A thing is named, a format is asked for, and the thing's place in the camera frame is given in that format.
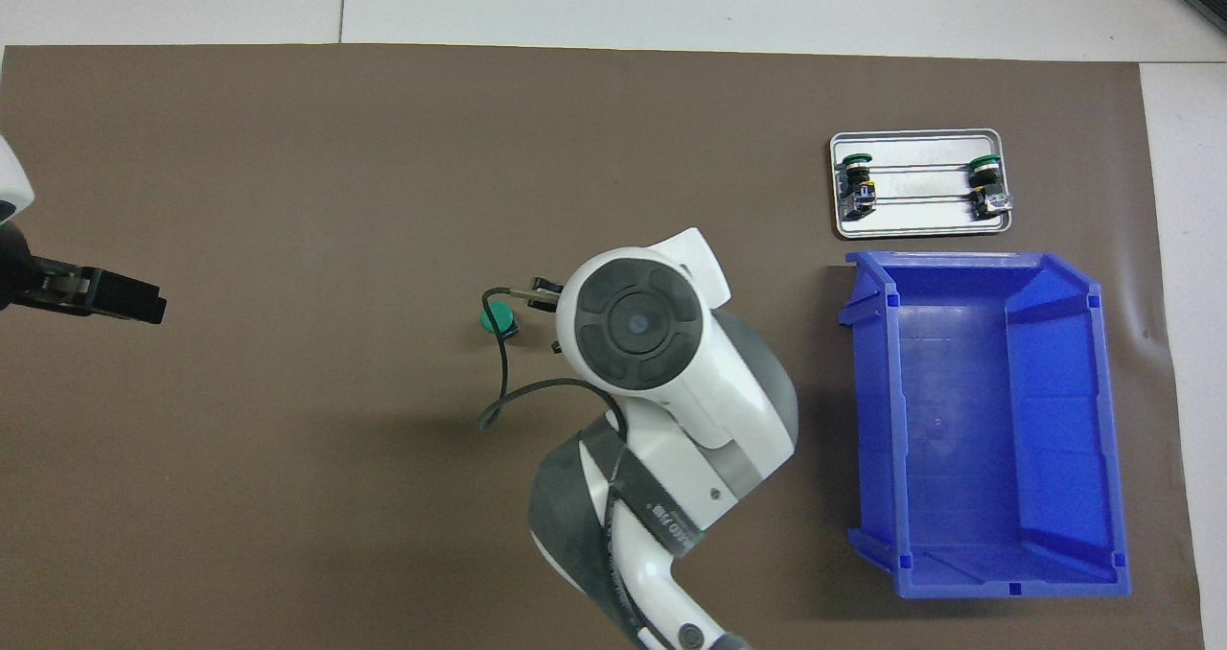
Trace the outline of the brown table mat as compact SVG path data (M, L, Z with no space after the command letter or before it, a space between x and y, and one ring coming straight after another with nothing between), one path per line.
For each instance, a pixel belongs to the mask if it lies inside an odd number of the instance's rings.
M1009 232L1099 280L1133 594L901 598L858 557L845 130L991 128ZM755 650L1195 650L1199 580L1136 66L459 47L9 48L44 256L160 326L0 313L0 650L629 650L540 558L493 286L698 227L798 384L798 454L679 563Z

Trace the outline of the silver metal tray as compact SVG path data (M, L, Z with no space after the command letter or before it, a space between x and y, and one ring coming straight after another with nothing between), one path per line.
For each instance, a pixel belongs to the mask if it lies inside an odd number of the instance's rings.
M1014 223L1009 182L1011 212L989 221L975 221L972 215L968 162L999 153L1007 179L1002 139L995 129L838 131L828 150L834 231L848 240L999 234ZM876 208L863 220L842 221L845 170L840 161L859 152L872 155Z

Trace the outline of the blue plastic storage bin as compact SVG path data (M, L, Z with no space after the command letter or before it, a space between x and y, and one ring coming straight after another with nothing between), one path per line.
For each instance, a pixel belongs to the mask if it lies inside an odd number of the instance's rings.
M850 251L860 520L902 598L1133 592L1103 292L1042 251Z

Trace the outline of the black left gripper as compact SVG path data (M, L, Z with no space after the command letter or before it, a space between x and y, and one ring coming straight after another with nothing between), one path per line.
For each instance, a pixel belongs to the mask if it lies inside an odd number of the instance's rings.
M160 288L144 280L106 269L36 260L18 227L0 223L0 312L33 287L36 309L70 316L96 314L161 325L167 308Z

